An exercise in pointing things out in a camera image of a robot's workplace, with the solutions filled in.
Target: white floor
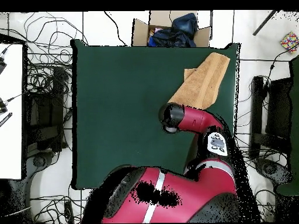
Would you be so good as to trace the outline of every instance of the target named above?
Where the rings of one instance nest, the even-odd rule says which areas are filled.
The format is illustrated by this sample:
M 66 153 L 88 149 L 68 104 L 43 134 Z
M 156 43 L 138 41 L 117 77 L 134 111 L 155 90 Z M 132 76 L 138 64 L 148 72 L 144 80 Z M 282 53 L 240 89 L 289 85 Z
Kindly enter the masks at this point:
M 117 23 L 119 27 L 120 38 L 128 45 L 131 45 L 131 32 L 132 32 L 132 21 L 133 18 L 142 20 L 148 23 L 149 15 L 148 11 L 135 11 L 135 12 L 108 12 L 111 17 Z M 213 39 L 210 41 L 210 47 L 224 48 L 228 43 L 241 43 L 240 53 L 240 70 L 239 70 L 239 100 L 245 100 L 250 95 L 248 86 L 254 76 L 265 75 L 268 76 L 269 69 L 275 56 L 285 49 L 280 45 L 279 41 L 289 33 L 293 31 L 299 34 L 298 16 L 293 13 L 279 12 L 268 23 L 264 28 L 256 35 L 252 33 L 255 29 L 263 22 L 265 17 L 270 13 L 270 10 L 214 10 L 213 11 Z M 0 33 L 8 34 L 22 39 L 22 37 L 14 30 L 26 36 L 27 39 L 40 43 L 48 44 L 51 35 L 54 31 L 67 33 L 72 38 L 84 39 L 80 32 L 68 25 L 65 22 L 55 22 L 45 24 L 47 21 L 54 20 L 53 16 L 57 20 L 66 19 L 72 25 L 74 25 L 79 31 L 84 33 L 88 44 L 93 46 L 121 46 L 122 43 L 117 38 L 117 30 L 114 23 L 103 13 L 103 12 L 38 12 L 35 13 L 29 20 L 28 18 L 33 13 L 10 13 L 7 15 L 0 15 Z M 199 11 L 198 15 L 199 26 L 206 27 L 210 23 L 210 11 Z M 68 46 L 70 37 L 58 33 L 57 39 L 54 45 L 57 46 Z M 51 42 L 56 38 L 56 35 L 52 36 Z M 44 54 L 48 51 L 46 49 L 38 48 L 34 44 L 29 43 L 31 51 L 29 53 Z M 62 48 L 57 47 L 57 50 L 50 50 L 52 54 L 59 54 Z M 283 54 L 279 57 L 279 62 L 275 64 L 275 68 L 271 74 L 271 79 L 280 79 L 290 76 L 287 61 L 294 58 L 298 53 L 294 55 Z M 34 54 L 29 54 L 33 62 L 37 62 Z M 61 56 L 62 60 L 68 60 L 65 57 L 69 55 L 65 54 Z M 71 106 L 71 101 L 68 100 L 67 107 Z M 248 112 L 251 108 L 251 101 L 239 103 L 238 116 Z M 238 125 L 245 125 L 250 120 L 250 114 L 240 117 Z M 265 128 L 266 116 L 263 118 Z M 72 119 L 65 126 L 66 128 L 72 127 Z M 249 133 L 250 125 L 239 127 L 238 132 Z M 65 130 L 65 136 L 67 142 L 72 148 L 72 134 L 71 130 Z M 238 135 L 245 143 L 249 141 L 249 135 Z M 239 141 L 240 146 L 246 146 L 244 143 Z M 59 161 L 39 172 L 32 183 L 31 198 L 37 197 L 49 197 L 53 195 L 68 195 L 68 187 L 72 176 L 72 153 L 69 149 L 64 149 L 61 154 Z M 249 181 L 252 187 L 252 191 L 267 188 L 272 190 L 272 186 L 269 180 L 260 176 L 255 172 L 254 169 L 248 169 Z M 73 200 L 77 200 L 79 205 L 84 207 L 86 197 L 89 195 L 90 190 L 74 191 L 70 189 L 70 196 Z M 258 195 L 258 199 L 262 204 L 270 202 L 274 203 L 274 198 L 267 192 L 262 192 Z M 33 200 L 32 201 L 32 212 L 33 215 L 40 212 L 42 207 L 48 203 L 48 200 Z M 80 215 L 80 207 L 73 205 L 74 215 Z M 43 214 L 40 217 L 41 220 L 49 220 L 49 216 Z

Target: tan towel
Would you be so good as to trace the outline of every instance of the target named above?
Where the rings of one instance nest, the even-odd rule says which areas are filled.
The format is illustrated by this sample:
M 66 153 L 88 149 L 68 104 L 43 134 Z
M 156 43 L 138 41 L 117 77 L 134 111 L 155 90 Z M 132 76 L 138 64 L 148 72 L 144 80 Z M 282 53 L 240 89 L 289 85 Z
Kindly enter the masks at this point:
M 215 103 L 230 59 L 212 52 L 197 69 L 185 69 L 184 82 L 168 102 L 206 109 Z

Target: white desk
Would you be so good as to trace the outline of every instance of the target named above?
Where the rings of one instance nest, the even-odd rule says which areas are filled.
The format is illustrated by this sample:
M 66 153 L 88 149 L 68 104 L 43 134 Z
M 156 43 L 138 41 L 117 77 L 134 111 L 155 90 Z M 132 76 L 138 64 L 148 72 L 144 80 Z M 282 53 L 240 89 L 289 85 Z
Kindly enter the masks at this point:
M 7 47 L 0 44 L 0 53 Z M 22 93 L 22 45 L 11 45 L 5 53 L 6 68 L 0 74 L 0 98 L 8 100 Z M 12 117 L 0 127 L 0 179 L 21 179 L 22 167 L 22 97 L 8 103 L 8 111 L 0 115 L 0 121 L 12 113 Z

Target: cardboard box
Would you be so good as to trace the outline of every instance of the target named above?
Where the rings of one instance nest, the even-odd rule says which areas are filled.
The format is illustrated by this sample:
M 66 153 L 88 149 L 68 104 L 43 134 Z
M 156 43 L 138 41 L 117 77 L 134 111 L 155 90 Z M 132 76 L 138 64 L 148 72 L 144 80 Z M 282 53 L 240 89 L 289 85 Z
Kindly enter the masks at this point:
M 197 10 L 151 10 L 149 12 L 149 23 L 146 24 L 138 19 L 133 21 L 132 46 L 147 46 L 148 33 L 151 29 L 169 28 L 171 27 L 171 20 L 194 13 L 197 16 Z M 198 29 L 194 35 L 194 43 L 196 47 L 208 47 L 210 42 L 211 27 Z

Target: green mat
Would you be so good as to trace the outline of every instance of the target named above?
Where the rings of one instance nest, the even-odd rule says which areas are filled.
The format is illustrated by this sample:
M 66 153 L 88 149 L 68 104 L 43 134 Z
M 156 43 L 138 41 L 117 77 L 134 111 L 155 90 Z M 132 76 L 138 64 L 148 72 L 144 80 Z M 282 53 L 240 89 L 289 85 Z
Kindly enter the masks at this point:
M 71 44 L 73 187 L 98 187 L 123 164 L 182 173 L 193 134 L 164 133 L 158 111 L 182 84 L 184 69 L 197 68 L 213 52 L 231 60 L 208 111 L 219 114 L 233 130 L 238 44 L 226 49 L 88 47 L 79 40 Z

